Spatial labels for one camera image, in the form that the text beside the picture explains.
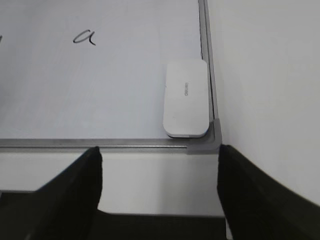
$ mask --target whiteboard surface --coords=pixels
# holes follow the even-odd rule
[[[166,65],[201,59],[199,25],[197,0],[2,0],[0,139],[168,138]]]

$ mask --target gray plastic corner piece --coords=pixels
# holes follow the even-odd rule
[[[209,126],[206,136],[191,139],[187,146],[187,154],[218,154],[222,144],[220,120],[214,119]]]

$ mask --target whiteboard eraser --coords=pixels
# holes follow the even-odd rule
[[[207,63],[201,59],[167,65],[163,127],[172,138],[201,138],[209,128]]]

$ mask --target black object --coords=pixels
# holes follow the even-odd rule
[[[0,239],[226,239],[223,217],[116,215],[97,210],[101,165],[99,148],[91,148],[38,191],[4,192],[0,197]]]
[[[84,240],[102,191],[102,156],[91,148],[38,191],[0,208],[0,239]]]
[[[320,207],[273,180],[232,146],[220,147],[217,189],[234,240],[320,239]]]
[[[226,240],[224,217],[115,215],[98,211],[87,240]]]

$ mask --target white wall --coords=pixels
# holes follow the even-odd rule
[[[224,144],[320,204],[320,1],[209,5]]]

